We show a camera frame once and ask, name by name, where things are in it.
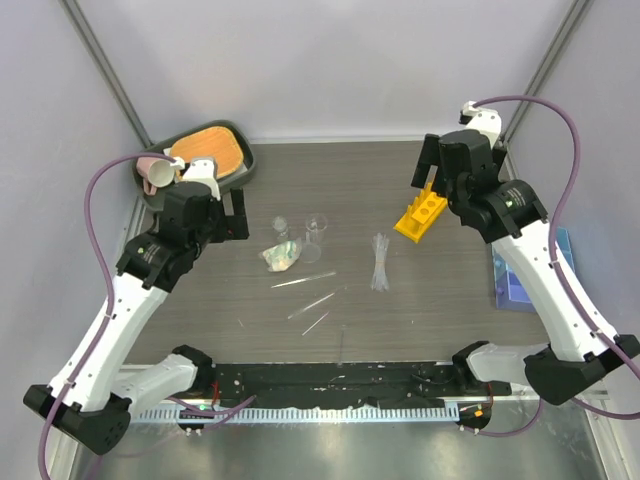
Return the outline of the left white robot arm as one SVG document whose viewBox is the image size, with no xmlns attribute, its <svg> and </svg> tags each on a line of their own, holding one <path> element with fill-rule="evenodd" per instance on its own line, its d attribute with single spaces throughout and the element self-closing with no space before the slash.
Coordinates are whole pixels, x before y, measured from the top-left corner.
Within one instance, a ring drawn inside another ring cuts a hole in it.
<svg viewBox="0 0 640 480">
<path fill-rule="evenodd" d="M 137 415 L 175 394 L 200 399 L 211 391 L 213 360 L 187 345 L 127 380 L 117 374 L 144 325 L 204 249 L 248 239 L 244 192 L 230 195 L 233 212 L 226 214 L 205 184 L 187 181 L 168 189 L 152 228 L 126 244 L 105 303 L 72 357 L 48 384 L 28 388 L 28 408 L 102 456 Z"/>
</svg>

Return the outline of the yellow test tube rack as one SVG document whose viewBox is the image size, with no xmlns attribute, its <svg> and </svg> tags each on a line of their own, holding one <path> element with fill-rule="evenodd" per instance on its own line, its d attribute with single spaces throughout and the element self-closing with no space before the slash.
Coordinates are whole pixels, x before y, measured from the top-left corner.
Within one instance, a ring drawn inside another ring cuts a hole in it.
<svg viewBox="0 0 640 480">
<path fill-rule="evenodd" d="M 446 206 L 446 199 L 438 196 L 428 182 L 394 225 L 394 230 L 418 244 Z"/>
</svg>

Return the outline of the long glass test tube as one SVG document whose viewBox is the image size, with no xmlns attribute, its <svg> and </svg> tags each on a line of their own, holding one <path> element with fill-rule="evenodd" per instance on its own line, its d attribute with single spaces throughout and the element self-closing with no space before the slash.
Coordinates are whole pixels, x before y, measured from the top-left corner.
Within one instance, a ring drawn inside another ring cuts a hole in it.
<svg viewBox="0 0 640 480">
<path fill-rule="evenodd" d="M 288 281 L 285 281 L 285 282 L 277 283 L 277 284 L 272 285 L 270 288 L 271 289 L 284 288 L 284 287 L 298 285 L 298 284 L 302 284 L 302 283 L 306 283 L 306 282 L 310 282 L 310 281 L 320 280 L 320 279 L 324 279 L 324 278 L 330 278 L 332 276 L 335 276 L 336 274 L 337 274 L 336 271 L 328 271 L 328 272 L 324 272 L 324 273 L 314 274 L 314 275 L 307 276 L 307 277 L 302 277 L 302 278 L 297 278 L 297 279 L 294 279 L 294 280 L 288 280 Z"/>
</svg>

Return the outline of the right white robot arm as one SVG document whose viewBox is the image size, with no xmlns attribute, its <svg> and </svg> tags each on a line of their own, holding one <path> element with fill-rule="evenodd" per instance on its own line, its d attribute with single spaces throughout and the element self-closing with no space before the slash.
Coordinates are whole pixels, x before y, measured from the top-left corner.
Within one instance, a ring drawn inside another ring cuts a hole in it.
<svg viewBox="0 0 640 480">
<path fill-rule="evenodd" d="M 414 171 L 415 187 L 436 170 L 432 191 L 447 201 L 462 225 L 476 230 L 511 267 L 539 315 L 549 341 L 499 346 L 478 341 L 457 352 L 451 380 L 472 395 L 486 383 L 530 386 L 544 401 L 561 405 L 589 389 L 639 353 L 632 334 L 619 334 L 590 301 L 556 243 L 548 240 L 547 212 L 534 189 L 498 174 L 506 150 L 472 129 L 428 134 Z"/>
</svg>

